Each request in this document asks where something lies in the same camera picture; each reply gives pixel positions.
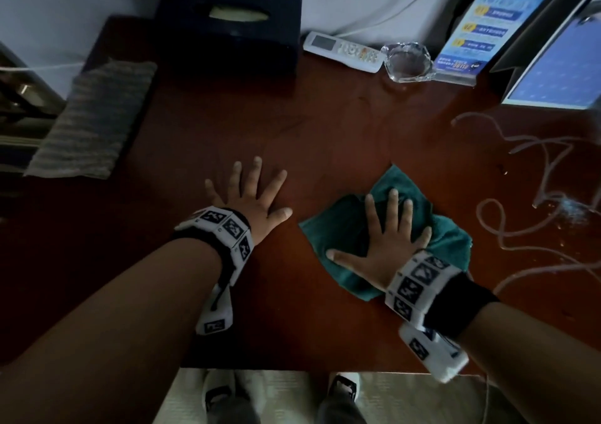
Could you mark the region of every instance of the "remote control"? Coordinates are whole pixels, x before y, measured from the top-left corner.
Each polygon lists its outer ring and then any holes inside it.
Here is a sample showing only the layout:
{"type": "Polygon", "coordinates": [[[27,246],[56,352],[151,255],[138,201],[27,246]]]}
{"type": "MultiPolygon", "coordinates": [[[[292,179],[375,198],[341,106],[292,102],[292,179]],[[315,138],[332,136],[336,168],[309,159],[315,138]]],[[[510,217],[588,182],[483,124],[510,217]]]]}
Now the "remote control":
{"type": "Polygon", "coordinates": [[[384,61],[384,54],[376,49],[317,32],[307,35],[303,48],[305,51],[370,73],[380,70],[384,61]]]}

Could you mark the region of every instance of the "glass ashtray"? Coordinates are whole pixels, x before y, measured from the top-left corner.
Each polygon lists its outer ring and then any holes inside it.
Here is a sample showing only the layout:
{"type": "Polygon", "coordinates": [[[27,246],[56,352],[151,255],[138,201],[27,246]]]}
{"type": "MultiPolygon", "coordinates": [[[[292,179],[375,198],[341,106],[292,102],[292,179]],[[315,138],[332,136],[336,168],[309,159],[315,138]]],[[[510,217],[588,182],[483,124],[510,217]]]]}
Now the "glass ashtray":
{"type": "Polygon", "coordinates": [[[388,77],[397,83],[430,81],[434,68],[430,53],[419,43],[392,43],[382,47],[388,77]]]}

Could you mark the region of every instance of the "finger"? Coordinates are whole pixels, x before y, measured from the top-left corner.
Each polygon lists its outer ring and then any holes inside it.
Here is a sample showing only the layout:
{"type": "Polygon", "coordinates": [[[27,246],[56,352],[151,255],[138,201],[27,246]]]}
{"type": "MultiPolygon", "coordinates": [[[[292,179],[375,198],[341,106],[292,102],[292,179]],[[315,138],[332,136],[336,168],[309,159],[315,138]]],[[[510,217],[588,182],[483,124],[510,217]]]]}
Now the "finger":
{"type": "Polygon", "coordinates": [[[284,223],[286,220],[290,218],[292,215],[292,209],[289,207],[285,207],[283,209],[278,209],[273,214],[267,217],[267,222],[269,224],[269,230],[273,230],[277,225],[284,223]]]}
{"type": "Polygon", "coordinates": [[[388,207],[386,208],[386,231],[398,230],[398,190],[393,188],[388,193],[388,207]]]}
{"type": "Polygon", "coordinates": [[[219,194],[217,194],[217,192],[215,191],[215,187],[214,187],[211,179],[205,180],[204,189],[207,192],[208,200],[211,201],[211,205],[217,206],[217,207],[225,206],[225,204],[223,204],[223,200],[221,199],[221,196],[219,196],[219,194]]]}
{"type": "Polygon", "coordinates": [[[398,232],[403,237],[411,238],[411,223],[413,222],[413,201],[406,199],[403,203],[403,215],[401,215],[401,223],[398,224],[398,232]]]}
{"type": "Polygon", "coordinates": [[[365,258],[360,256],[355,256],[354,254],[344,253],[339,250],[334,250],[331,248],[326,251],[326,257],[328,260],[336,263],[343,268],[354,272],[358,276],[363,277],[362,272],[364,270],[365,258]]]}
{"type": "Polygon", "coordinates": [[[234,163],[229,177],[229,185],[227,188],[228,200],[237,199],[240,197],[240,173],[242,173],[242,163],[239,161],[234,163]]]}
{"type": "Polygon", "coordinates": [[[374,203],[374,197],[371,194],[365,196],[365,216],[367,217],[367,229],[370,232],[370,237],[381,236],[382,227],[376,212],[376,203],[374,203]]]}
{"type": "Polygon", "coordinates": [[[421,236],[417,238],[414,242],[414,247],[416,250],[420,248],[425,248],[430,243],[430,239],[432,239],[432,226],[426,226],[421,233],[421,236]]]}
{"type": "Polygon", "coordinates": [[[259,177],[261,177],[261,166],[263,166],[263,161],[260,156],[256,156],[255,159],[252,160],[252,169],[246,178],[246,185],[244,186],[245,196],[252,196],[253,198],[257,197],[257,187],[259,185],[259,177]]]}
{"type": "Polygon", "coordinates": [[[268,210],[268,208],[273,204],[275,197],[278,195],[280,188],[284,185],[284,181],[286,180],[286,176],[288,175],[288,171],[283,170],[274,178],[273,181],[267,185],[267,188],[259,198],[259,203],[261,206],[268,210]]]}

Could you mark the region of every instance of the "hand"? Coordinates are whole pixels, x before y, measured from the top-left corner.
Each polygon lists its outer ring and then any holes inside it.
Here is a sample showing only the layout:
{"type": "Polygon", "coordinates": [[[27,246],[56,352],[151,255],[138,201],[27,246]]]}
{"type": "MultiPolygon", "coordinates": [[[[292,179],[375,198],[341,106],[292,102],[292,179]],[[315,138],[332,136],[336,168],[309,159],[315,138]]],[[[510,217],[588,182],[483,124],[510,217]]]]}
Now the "hand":
{"type": "Polygon", "coordinates": [[[405,200],[403,215],[398,222],[398,191],[392,189],[388,195],[386,226],[382,233],[376,205],[371,194],[365,197],[367,226],[370,232],[370,247],[367,257],[328,250],[326,256],[339,266],[347,268],[381,291],[386,291],[397,270],[411,259],[414,253],[425,248],[432,238],[432,228],[426,227],[421,236],[411,243],[411,221],[413,201],[405,200]]]}
{"type": "Polygon", "coordinates": [[[259,177],[261,176],[261,165],[263,161],[261,157],[256,156],[252,169],[246,179],[244,192],[240,195],[240,174],[242,173],[242,163],[239,161],[234,163],[231,177],[229,178],[229,186],[227,189],[227,203],[224,203],[221,197],[215,191],[213,182],[210,179],[205,180],[204,186],[207,190],[207,196],[211,204],[215,207],[227,207],[241,212],[248,223],[251,224],[252,240],[257,245],[266,236],[282,222],[285,222],[292,215],[292,209],[289,207],[279,209],[271,215],[267,215],[269,207],[274,202],[274,199],[282,184],[286,180],[288,173],[280,171],[273,181],[257,199],[257,185],[259,185],[259,177]]]}

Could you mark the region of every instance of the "green cloth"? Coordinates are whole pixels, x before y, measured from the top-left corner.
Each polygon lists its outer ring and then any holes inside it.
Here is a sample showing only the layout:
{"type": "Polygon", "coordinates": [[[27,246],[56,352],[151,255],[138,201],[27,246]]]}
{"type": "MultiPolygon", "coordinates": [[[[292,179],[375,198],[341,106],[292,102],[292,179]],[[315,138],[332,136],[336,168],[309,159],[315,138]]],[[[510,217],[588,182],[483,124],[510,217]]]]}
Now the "green cloth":
{"type": "MultiPolygon", "coordinates": [[[[398,190],[399,216],[403,201],[411,198],[414,203],[411,241],[414,242],[426,226],[432,226],[432,240],[426,250],[444,261],[466,271],[470,264],[472,238],[450,218],[432,214],[432,203],[426,200],[417,185],[398,167],[391,166],[372,188],[380,224],[384,227],[388,192],[398,190]]],[[[369,233],[365,218],[365,197],[356,194],[344,196],[332,207],[302,223],[300,229],[317,254],[319,261],[340,286],[364,301],[369,301],[381,291],[326,258],[326,250],[335,248],[342,252],[366,256],[369,233]]]]}

